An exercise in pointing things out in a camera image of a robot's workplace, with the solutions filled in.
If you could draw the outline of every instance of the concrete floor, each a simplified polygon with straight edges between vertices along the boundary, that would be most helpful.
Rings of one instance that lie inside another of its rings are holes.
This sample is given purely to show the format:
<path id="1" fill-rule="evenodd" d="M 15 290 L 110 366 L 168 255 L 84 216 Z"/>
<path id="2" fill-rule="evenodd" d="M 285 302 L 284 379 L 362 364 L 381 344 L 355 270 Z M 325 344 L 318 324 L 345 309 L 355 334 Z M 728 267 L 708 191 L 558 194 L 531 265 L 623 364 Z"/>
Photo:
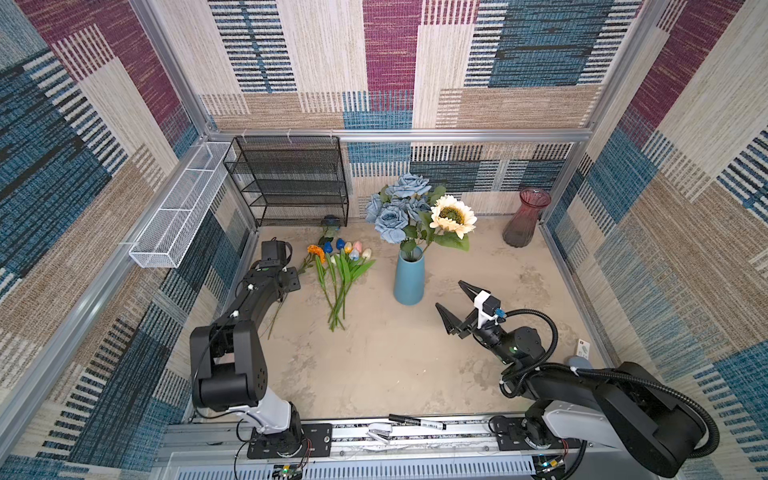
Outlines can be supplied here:
<path id="1" fill-rule="evenodd" d="M 579 338 L 592 343 L 544 238 L 537 231 L 525 248 L 502 240 L 509 217 L 481 217 L 468 253 L 432 245 L 426 253 L 424 299 L 415 306 L 395 300 L 392 288 L 398 247 L 380 240 L 373 226 L 350 223 L 345 240 L 373 249 L 376 264 L 352 288 L 346 304 L 346 331 L 331 332 L 329 307 L 316 272 L 300 277 L 277 317 L 270 339 L 270 309 L 260 328 L 269 368 L 269 385 L 293 402 L 305 419 L 525 410 L 527 399 L 506 399 L 498 391 L 504 366 L 473 339 L 445 334 L 435 302 L 464 318 L 472 309 L 457 282 L 490 289 L 502 308 L 528 307 L 547 313 L 558 325 L 560 341 L 552 359 L 573 355 Z M 260 239 L 277 237 L 293 245 L 291 264 L 301 263 L 306 247 L 322 234 L 318 227 L 264 227 Z M 256 258 L 261 254 L 257 248 Z M 549 345 L 546 323 L 516 316 L 507 331 L 527 324 Z M 604 366 L 596 349 L 592 364 Z"/>

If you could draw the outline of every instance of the orange flower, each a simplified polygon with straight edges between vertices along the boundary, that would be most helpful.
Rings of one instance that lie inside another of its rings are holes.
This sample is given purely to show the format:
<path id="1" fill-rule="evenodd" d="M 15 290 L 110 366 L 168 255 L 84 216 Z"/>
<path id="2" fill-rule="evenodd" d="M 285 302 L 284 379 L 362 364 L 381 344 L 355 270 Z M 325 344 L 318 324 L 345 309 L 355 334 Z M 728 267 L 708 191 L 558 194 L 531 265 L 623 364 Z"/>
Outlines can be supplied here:
<path id="1" fill-rule="evenodd" d="M 326 264 L 326 253 L 323 252 L 323 249 L 318 247 L 317 245 L 309 245 L 306 248 L 306 251 L 308 253 L 314 253 L 318 257 L 320 257 L 320 263 L 325 265 Z"/>

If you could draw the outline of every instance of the striped fabric wall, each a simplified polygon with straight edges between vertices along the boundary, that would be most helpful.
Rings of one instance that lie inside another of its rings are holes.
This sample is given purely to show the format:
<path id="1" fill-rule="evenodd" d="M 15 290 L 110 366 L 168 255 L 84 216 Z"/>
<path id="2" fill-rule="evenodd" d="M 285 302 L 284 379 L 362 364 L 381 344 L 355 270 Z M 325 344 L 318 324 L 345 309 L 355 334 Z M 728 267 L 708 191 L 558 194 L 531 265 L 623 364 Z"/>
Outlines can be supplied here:
<path id="1" fill-rule="evenodd" d="M 571 151 L 571 143 L 349 143 L 342 144 L 347 167 L 349 216 L 364 217 L 372 194 L 405 172 L 444 186 L 480 214 L 512 214 L 520 190 L 550 190 Z"/>
<path id="2" fill-rule="evenodd" d="M 768 2 L 672 0 L 548 227 L 615 362 L 723 436 L 687 478 L 768 478 Z"/>
<path id="3" fill-rule="evenodd" d="M 128 0 L 0 0 L 0 402 L 197 137 Z M 140 478 L 246 237 L 222 190 L 179 269 L 134 268 L 0 478 Z"/>
<path id="4" fill-rule="evenodd" d="M 641 3 L 155 2 L 190 86 L 222 131 L 583 127 Z M 534 158 L 529 147 L 343 145 L 353 200 L 363 203 L 410 167 L 428 177 L 450 167 L 441 178 L 481 214 L 515 211 L 522 186 L 551 186 L 562 157 Z M 465 148 L 474 157 L 446 153 Z"/>

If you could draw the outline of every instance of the small tag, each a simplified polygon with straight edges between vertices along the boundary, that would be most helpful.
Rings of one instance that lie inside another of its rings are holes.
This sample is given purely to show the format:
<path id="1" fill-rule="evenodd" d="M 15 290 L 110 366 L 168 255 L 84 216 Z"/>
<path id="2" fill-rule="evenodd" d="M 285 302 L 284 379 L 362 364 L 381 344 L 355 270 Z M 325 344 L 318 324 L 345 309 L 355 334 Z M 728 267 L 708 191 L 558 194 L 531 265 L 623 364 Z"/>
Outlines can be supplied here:
<path id="1" fill-rule="evenodd" d="M 579 339 L 578 345 L 576 346 L 576 355 L 583 356 L 585 359 L 589 360 L 589 342 Z"/>

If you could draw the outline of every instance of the black mesh rack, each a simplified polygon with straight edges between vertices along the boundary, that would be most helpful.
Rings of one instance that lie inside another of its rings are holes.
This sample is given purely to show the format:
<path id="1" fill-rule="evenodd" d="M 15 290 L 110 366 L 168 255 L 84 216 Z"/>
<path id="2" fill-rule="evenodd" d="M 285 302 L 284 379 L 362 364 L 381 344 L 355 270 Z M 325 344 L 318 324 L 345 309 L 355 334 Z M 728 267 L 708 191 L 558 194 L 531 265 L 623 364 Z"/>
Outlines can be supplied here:
<path id="1" fill-rule="evenodd" d="M 339 138 L 235 137 L 224 161 L 257 225 L 346 226 L 349 195 Z"/>

